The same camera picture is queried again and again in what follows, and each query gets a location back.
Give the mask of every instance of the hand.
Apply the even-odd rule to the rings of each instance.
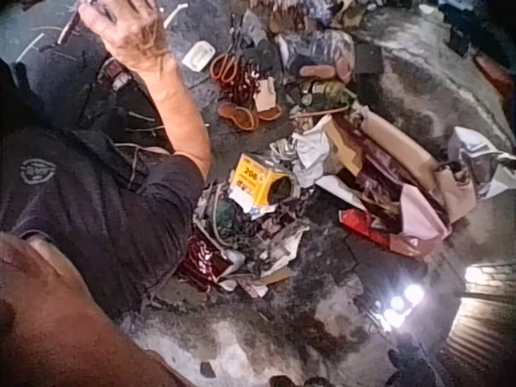
[[[172,53],[156,0],[98,0],[96,6],[81,4],[79,14],[107,51],[140,75],[160,72]],[[103,15],[99,6],[107,7],[112,17]]]

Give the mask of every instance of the brown paper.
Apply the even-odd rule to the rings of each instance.
[[[353,176],[358,176],[363,166],[364,153],[362,148],[351,139],[348,133],[339,129],[334,124],[333,119],[324,125],[324,132],[337,147],[337,158],[340,162]]]
[[[464,174],[468,171],[464,169],[460,173]],[[450,223],[454,223],[475,208],[476,193],[470,176],[461,179],[463,182],[457,181],[450,167],[446,165],[435,172],[435,179],[443,194]]]
[[[408,135],[367,107],[360,113],[364,116],[360,129],[403,165],[427,192],[431,192],[436,186],[434,171],[439,166],[437,160]]]

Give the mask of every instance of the concrete floor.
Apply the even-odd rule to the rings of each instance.
[[[58,31],[35,28],[63,26],[73,3],[47,0],[25,14],[16,9],[4,12],[0,56],[13,61],[42,31],[45,37],[39,44],[51,43]],[[178,3],[162,2],[165,14]],[[189,9],[177,16],[169,33],[178,58],[199,39],[225,49],[230,2],[188,3]],[[356,38],[383,48],[385,73],[361,80],[360,100],[435,155],[455,125],[478,130],[499,148],[510,150],[514,138],[497,95],[470,60],[446,47],[446,34],[447,28],[435,20],[405,10],[380,9],[368,15]],[[104,51],[85,28],[57,51],[75,59],[31,50],[23,62],[47,116],[56,125],[75,127],[85,86]],[[236,132],[216,115],[216,86],[209,80],[199,84],[206,73],[188,69],[183,73],[210,124],[214,153],[210,179],[224,179],[241,152],[259,151],[291,132],[288,122],[252,134]],[[109,98],[97,104],[107,106]],[[277,374],[289,375],[300,384],[319,375],[350,387],[378,386],[394,371],[386,355],[392,344],[357,310],[355,296],[365,290],[389,291],[406,278],[420,281],[427,296],[403,329],[433,358],[455,316],[459,302],[454,292],[464,287],[465,268],[478,261],[516,256],[514,193],[482,202],[454,225],[454,233],[424,264],[348,234],[337,219],[345,204],[326,193],[316,194],[318,200],[307,214],[310,231],[293,263],[296,275],[273,287],[264,300],[251,301],[238,292],[206,296],[172,282],[161,294],[166,307],[129,314],[120,322],[121,328],[142,347],[161,353],[198,386],[265,386]],[[215,379],[199,372],[203,361],[210,362]]]

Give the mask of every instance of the pink paper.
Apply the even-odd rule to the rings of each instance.
[[[400,205],[404,235],[428,240],[444,239],[450,233],[421,191],[413,185],[403,185]]]

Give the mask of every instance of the trash pile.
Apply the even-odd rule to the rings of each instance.
[[[329,6],[336,3],[343,5],[339,10],[357,4],[262,0],[252,6],[268,10],[271,19],[278,14],[327,26],[339,13]],[[331,20],[322,10],[333,10]],[[381,50],[361,48],[380,64],[356,69],[356,46],[342,29],[307,33],[299,24],[291,25],[290,31],[274,32],[269,20],[266,31],[251,10],[240,22],[235,23],[235,16],[232,20],[233,42],[247,41],[248,51],[268,47],[273,52],[270,45],[275,44],[283,72],[277,66],[264,70],[259,60],[251,61],[255,65],[243,79],[254,95],[244,93],[243,101],[240,94],[236,100],[227,92],[239,88],[236,78],[229,81],[229,88],[222,82],[219,114],[238,128],[251,130],[262,112],[284,110],[277,94],[285,93],[294,131],[270,144],[266,152],[242,154],[228,181],[203,194],[188,256],[178,269],[200,290],[218,286],[231,292],[240,286],[252,298],[262,298],[270,285],[291,277],[289,262],[310,229],[304,211],[315,200],[316,187],[343,200],[344,210],[335,217],[344,227],[417,260],[442,243],[452,224],[480,200],[516,189],[516,157],[498,151],[480,133],[456,127],[447,158],[436,160],[359,103],[348,88],[352,75],[381,71]],[[243,53],[235,52],[237,46],[212,62],[212,77],[214,68],[222,71],[221,77],[238,73],[223,68],[235,58],[239,63]]]

